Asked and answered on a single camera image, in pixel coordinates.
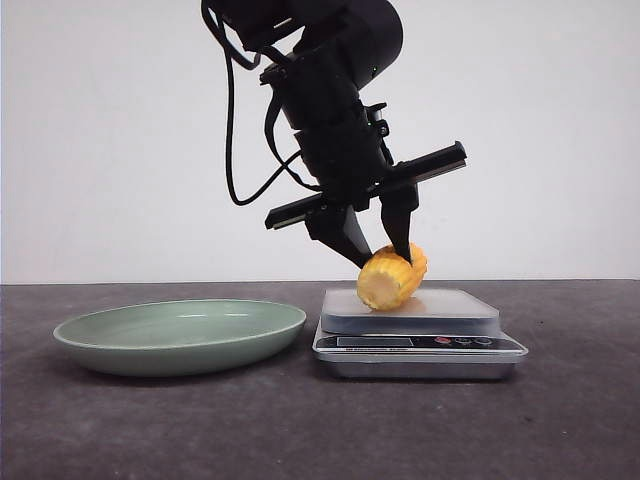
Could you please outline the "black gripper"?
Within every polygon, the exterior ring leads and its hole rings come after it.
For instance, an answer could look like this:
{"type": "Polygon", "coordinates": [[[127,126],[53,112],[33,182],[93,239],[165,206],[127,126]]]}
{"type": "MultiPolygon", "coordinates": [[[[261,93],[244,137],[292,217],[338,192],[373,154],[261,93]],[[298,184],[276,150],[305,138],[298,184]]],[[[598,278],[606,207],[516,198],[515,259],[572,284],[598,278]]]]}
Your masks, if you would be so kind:
{"type": "Polygon", "coordinates": [[[384,103],[366,106],[351,123],[296,134],[303,162],[320,191],[272,209],[265,220],[268,229],[305,219],[312,240],[362,268],[372,252],[351,206],[362,211],[371,198],[380,197],[382,224],[394,251],[411,262],[410,220],[419,206],[416,184],[464,167],[467,155],[457,141],[416,159],[394,162],[384,142],[390,133],[381,115],[385,107],[384,103]]]}

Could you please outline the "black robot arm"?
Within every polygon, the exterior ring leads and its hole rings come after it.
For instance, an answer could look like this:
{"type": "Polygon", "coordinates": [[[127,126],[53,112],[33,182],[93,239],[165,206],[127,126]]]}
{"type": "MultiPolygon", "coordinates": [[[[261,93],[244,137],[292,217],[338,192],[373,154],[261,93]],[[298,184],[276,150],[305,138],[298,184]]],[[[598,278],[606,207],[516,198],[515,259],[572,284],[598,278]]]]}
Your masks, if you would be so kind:
{"type": "Polygon", "coordinates": [[[360,90],[399,55],[400,17],[387,1],[205,1],[201,15],[228,65],[253,70],[272,88],[264,134],[284,115],[314,178],[309,197],[272,209],[270,229],[304,223],[309,235],[358,266],[371,250],[357,222],[371,199],[395,252],[413,260],[410,217],[420,181],[461,168],[460,143],[406,162],[385,144],[389,127],[379,105],[360,90]]]}

